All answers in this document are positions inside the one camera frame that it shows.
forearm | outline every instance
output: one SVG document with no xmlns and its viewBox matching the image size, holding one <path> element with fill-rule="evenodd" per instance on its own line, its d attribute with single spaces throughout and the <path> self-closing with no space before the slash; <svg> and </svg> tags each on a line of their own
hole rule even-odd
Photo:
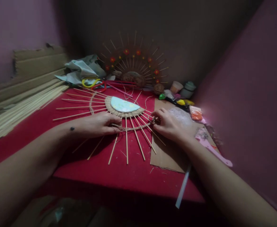
<svg viewBox="0 0 277 227">
<path fill-rule="evenodd" d="M 188 154 L 208 193 L 234 224 L 277 226 L 277 212 L 247 183 L 194 138 L 179 144 Z"/>
<path fill-rule="evenodd" d="M 0 163 L 0 226 L 22 210 L 56 169 L 68 143 L 68 128 L 63 127 L 49 130 Z"/>
</svg>

white plastic strip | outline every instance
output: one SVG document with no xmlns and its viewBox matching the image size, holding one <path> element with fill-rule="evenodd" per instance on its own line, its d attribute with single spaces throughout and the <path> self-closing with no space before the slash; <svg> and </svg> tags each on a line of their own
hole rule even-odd
<svg viewBox="0 0 277 227">
<path fill-rule="evenodd" d="M 187 185 L 187 182 L 188 182 L 188 178 L 189 178 L 189 174 L 190 174 L 191 168 L 192 168 L 192 165 L 190 163 L 189 166 L 188 166 L 188 169 L 186 171 L 185 178 L 183 179 L 182 187 L 180 189 L 180 192 L 178 194 L 178 198 L 177 198 L 177 201 L 176 201 L 176 204 L 175 204 L 175 206 L 178 209 L 180 207 L 180 203 L 182 202 L 183 193 L 185 192 L 185 188 L 186 188 L 186 185 Z"/>
</svg>

woven circle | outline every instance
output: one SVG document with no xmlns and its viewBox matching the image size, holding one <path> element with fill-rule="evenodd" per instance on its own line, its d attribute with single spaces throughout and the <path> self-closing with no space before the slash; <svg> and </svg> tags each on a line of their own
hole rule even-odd
<svg viewBox="0 0 277 227">
<path fill-rule="evenodd" d="M 129 112 L 129 113 L 119 112 L 111 106 L 111 98 L 112 98 L 112 96 L 107 96 L 106 97 L 105 105 L 106 105 L 106 107 L 107 107 L 107 109 L 109 110 L 110 113 L 112 113 L 112 114 L 114 114 L 118 117 L 134 117 L 134 116 L 137 116 L 137 115 L 139 115 L 139 114 L 141 114 L 142 112 L 145 111 L 145 109 L 139 107 L 138 110 L 132 111 L 132 112 Z"/>
<path fill-rule="evenodd" d="M 160 95 L 162 93 L 164 93 L 164 86 L 160 83 L 156 84 L 154 87 L 153 87 L 153 92 L 154 94 L 156 95 Z"/>
<path fill-rule="evenodd" d="M 134 81 L 134 76 L 132 76 L 130 73 L 125 73 L 119 77 L 121 81 L 128 81 L 128 82 L 133 82 Z"/>
<path fill-rule="evenodd" d="M 134 78 L 134 82 L 137 87 L 143 88 L 146 85 L 146 78 L 142 75 L 137 75 Z"/>
</svg>

yellow object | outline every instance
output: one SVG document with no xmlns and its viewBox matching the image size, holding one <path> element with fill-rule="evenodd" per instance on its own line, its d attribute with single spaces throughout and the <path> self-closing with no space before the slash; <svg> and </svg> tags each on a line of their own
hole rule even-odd
<svg viewBox="0 0 277 227">
<path fill-rule="evenodd" d="M 85 85 L 85 80 L 87 80 L 87 79 L 94 79 L 94 78 L 86 77 L 86 78 L 82 79 L 82 85 L 83 85 L 83 87 L 85 87 L 85 88 L 91 88 L 91 87 L 93 87 L 98 81 L 100 81 L 100 79 L 96 79 L 96 80 L 93 82 L 92 85 L 87 86 L 87 85 Z"/>
<path fill-rule="evenodd" d="M 180 99 L 176 102 L 177 102 L 177 104 L 182 105 L 182 106 L 184 106 L 186 104 L 185 101 L 183 101 L 182 99 Z"/>
<path fill-rule="evenodd" d="M 191 106 L 194 106 L 194 105 L 195 105 L 194 102 L 192 102 L 192 101 L 190 101 L 190 100 L 188 100 L 188 99 L 185 99 L 184 101 L 185 101 L 185 103 L 188 104 L 188 105 L 191 105 Z"/>
</svg>

finished sunburst decoration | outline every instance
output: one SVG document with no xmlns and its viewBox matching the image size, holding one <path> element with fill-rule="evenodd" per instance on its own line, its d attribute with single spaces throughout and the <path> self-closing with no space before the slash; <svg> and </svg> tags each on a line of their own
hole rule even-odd
<svg viewBox="0 0 277 227">
<path fill-rule="evenodd" d="M 125 118 L 125 126 L 123 125 L 112 125 L 114 127 L 119 127 L 121 131 L 124 131 L 126 134 L 126 158 L 127 158 L 127 164 L 128 162 L 128 131 L 134 131 L 137 142 L 139 144 L 139 148 L 143 157 L 143 160 L 145 161 L 145 156 L 144 156 L 144 152 L 141 148 L 138 136 L 137 136 L 137 130 L 141 130 L 145 139 L 147 140 L 148 144 L 150 145 L 151 149 L 154 151 L 154 153 L 156 154 L 156 151 L 154 149 L 154 147 L 152 146 L 152 143 L 150 142 L 150 140 L 148 139 L 144 129 L 148 128 L 153 135 L 155 135 L 164 145 L 165 143 L 154 133 L 154 131 L 149 127 L 149 125 L 151 125 L 153 123 L 153 118 L 152 116 L 150 116 L 150 111 L 136 105 L 135 103 L 137 102 L 138 97 L 140 96 L 140 94 L 142 93 L 142 91 L 139 93 L 139 95 L 137 96 L 137 98 L 133 101 L 134 103 L 128 102 L 126 100 L 114 97 L 114 96 L 107 96 L 104 95 L 102 93 L 90 90 L 90 89 L 86 89 L 86 90 L 80 90 L 77 88 L 74 88 L 77 91 L 80 92 L 85 92 L 85 94 L 87 95 L 76 95 L 76 94 L 71 94 L 71 93 L 67 93 L 70 96 L 77 96 L 77 97 L 84 97 L 84 98 L 88 98 L 89 100 L 80 100 L 80 99 L 62 99 L 62 100 L 66 100 L 66 101 L 74 101 L 74 102 L 84 102 L 87 103 L 86 106 L 81 106 L 81 107 L 64 107 L 64 108 L 56 108 L 57 110 L 75 110 L 77 108 L 89 108 L 88 112 L 85 113 L 79 113 L 79 114 L 75 114 L 75 115 L 70 115 L 70 116 L 66 116 L 66 117 L 61 117 L 61 118 L 57 118 L 57 119 L 53 119 L 53 121 L 57 121 L 57 120 L 63 120 L 63 119 L 68 119 L 68 118 L 73 118 L 73 117 L 77 117 L 77 116 L 82 116 L 82 115 L 88 115 L 88 114 L 94 114 L 95 112 L 99 112 L 99 111 L 106 111 L 106 112 L 110 112 L 116 116 L 119 116 L 121 118 Z M 130 120 L 131 126 L 128 127 L 127 125 L 127 119 Z M 100 141 L 98 142 L 97 146 L 94 148 L 94 150 L 92 151 L 92 153 L 90 154 L 90 156 L 88 157 L 87 160 L 90 159 L 90 157 L 93 155 L 93 153 L 95 152 L 95 150 L 97 149 L 97 147 L 99 146 L 99 144 L 102 142 L 103 138 L 105 136 L 103 136 Z M 110 159 L 108 162 L 108 165 L 111 162 L 111 158 L 114 152 L 114 148 L 115 148 L 115 144 L 118 138 L 118 134 L 116 135 L 116 139 L 114 142 L 114 146 L 110 155 Z M 73 153 L 79 149 L 88 139 L 86 139 L 85 141 L 83 141 L 74 151 Z"/>
<path fill-rule="evenodd" d="M 108 48 L 105 43 L 103 46 L 109 52 L 109 55 L 100 53 L 100 61 L 104 63 L 104 69 L 107 74 L 116 71 L 121 72 L 120 80 L 135 82 L 140 88 L 149 85 L 166 84 L 162 82 L 162 72 L 169 67 L 162 67 L 165 59 L 161 60 L 164 53 L 157 55 L 159 47 L 152 50 L 154 40 L 146 48 L 143 47 L 144 37 L 141 38 L 140 43 L 136 41 L 137 31 L 135 31 L 134 41 L 131 42 L 129 34 L 127 34 L 127 42 L 123 42 L 122 34 L 119 32 L 121 47 L 116 47 L 112 40 L 110 42 L 114 49 Z"/>
</svg>

